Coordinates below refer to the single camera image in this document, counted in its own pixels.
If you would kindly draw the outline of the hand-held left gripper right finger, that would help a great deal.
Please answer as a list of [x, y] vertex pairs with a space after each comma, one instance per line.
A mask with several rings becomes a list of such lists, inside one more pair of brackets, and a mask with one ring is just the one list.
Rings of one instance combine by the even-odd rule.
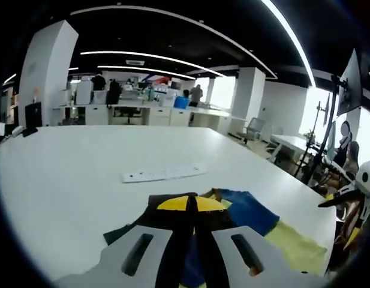
[[290, 268], [248, 226], [237, 227], [216, 200], [197, 197], [195, 234], [207, 287], [321, 287], [321, 277]]

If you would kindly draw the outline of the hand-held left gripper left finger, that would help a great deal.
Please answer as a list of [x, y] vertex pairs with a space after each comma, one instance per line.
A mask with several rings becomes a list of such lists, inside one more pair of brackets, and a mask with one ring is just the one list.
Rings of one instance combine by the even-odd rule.
[[192, 237], [188, 196], [152, 196], [135, 222], [104, 234], [98, 264], [55, 287], [179, 287]]

